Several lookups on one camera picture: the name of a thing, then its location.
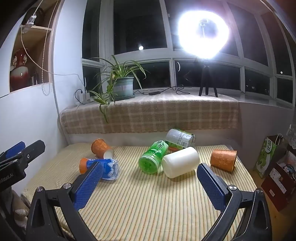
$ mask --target white wall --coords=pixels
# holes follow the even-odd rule
[[[294,110],[254,103],[239,103],[242,120],[240,159],[247,169],[257,161],[266,136],[285,135],[293,121]]]
[[[0,93],[9,93],[9,66],[19,20],[0,49]],[[27,176],[13,185],[20,194],[40,167],[66,146],[64,135],[58,129],[57,108],[53,91],[48,96],[36,85],[14,91],[0,98],[0,153],[20,141],[26,146],[37,140],[45,143],[45,152],[32,161],[25,170]]]
[[[82,30],[86,3],[87,0],[65,0],[54,39],[54,73],[78,74],[82,81]],[[59,112],[74,105],[75,91],[83,89],[77,75],[55,75],[54,85]]]
[[[217,130],[189,130],[195,134],[196,146],[205,145],[231,145],[237,150],[241,147],[241,133],[237,129],[217,129]],[[110,133],[110,134],[71,134],[71,143],[87,142],[92,143],[98,138],[102,138],[112,146],[150,146],[158,140],[165,140],[167,132],[152,133]]]

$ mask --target tripod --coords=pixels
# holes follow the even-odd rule
[[[207,61],[205,61],[203,69],[202,69],[202,80],[201,80],[201,84],[200,84],[200,92],[198,94],[199,96],[202,95],[203,87],[205,87],[205,95],[209,94],[209,81],[212,83],[212,86],[213,86],[213,89],[214,89],[214,92],[215,92],[215,96],[218,97],[217,89],[216,89],[215,83],[213,81],[212,75],[210,73],[209,64],[208,64]]]
[[[207,23],[207,19],[200,21],[200,26],[202,27],[202,35],[204,38],[205,38],[205,23]],[[209,94],[209,81],[211,81],[211,83],[212,83],[212,86],[213,86],[214,92],[215,92],[215,96],[218,97],[217,89],[216,89],[215,83],[214,83],[213,78],[210,73],[210,67],[209,67],[208,61],[204,61],[204,66],[202,69],[202,80],[201,80],[201,84],[200,84],[200,92],[198,94],[199,96],[202,95],[202,89],[204,86],[205,86],[205,95]]]

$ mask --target striped mat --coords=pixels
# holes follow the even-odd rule
[[[73,144],[63,149],[47,162],[30,180],[22,193],[29,202],[35,189],[60,188],[73,182],[79,175],[82,157],[94,158],[87,143]],[[148,147],[113,147],[119,161],[121,174],[117,181],[101,180],[80,215],[98,240],[201,240],[219,216],[196,172],[191,171],[169,179],[162,168],[155,175],[144,174],[138,168],[138,159]],[[213,149],[224,145],[197,147],[201,162],[210,165]],[[213,172],[227,184],[240,190],[254,191],[256,186],[240,161],[232,174],[216,168]],[[56,208],[62,228],[70,234],[69,227]],[[225,240],[231,240],[242,217],[240,210]]]

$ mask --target can label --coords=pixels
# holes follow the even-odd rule
[[[146,151],[143,155],[151,155],[154,158],[159,165],[161,163],[162,158],[165,156],[166,151],[168,150],[168,144],[166,144],[164,141],[156,141],[152,144],[152,146]]]
[[[166,136],[166,143],[169,147],[173,147],[178,150],[187,148],[194,142],[195,136],[193,134],[179,129],[170,129]]]

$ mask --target black tripod leg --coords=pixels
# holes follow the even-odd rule
[[[218,97],[218,93],[217,93],[217,89],[216,89],[216,85],[215,85],[215,81],[214,81],[214,78],[211,74],[211,71],[210,71],[210,68],[208,67],[208,71],[209,71],[209,78],[210,78],[210,81],[212,83],[212,86],[213,86],[213,89],[214,89],[214,93],[215,93],[215,96]]]
[[[205,66],[202,69],[202,80],[201,80],[201,83],[200,83],[200,92],[198,94],[199,96],[202,95],[202,89],[203,89],[204,86],[205,86]]]
[[[204,73],[205,73],[205,78],[207,78],[207,75],[209,76],[210,72],[209,72],[209,67],[206,66],[204,68]],[[209,94],[209,80],[208,79],[205,79],[205,95],[208,95]]]

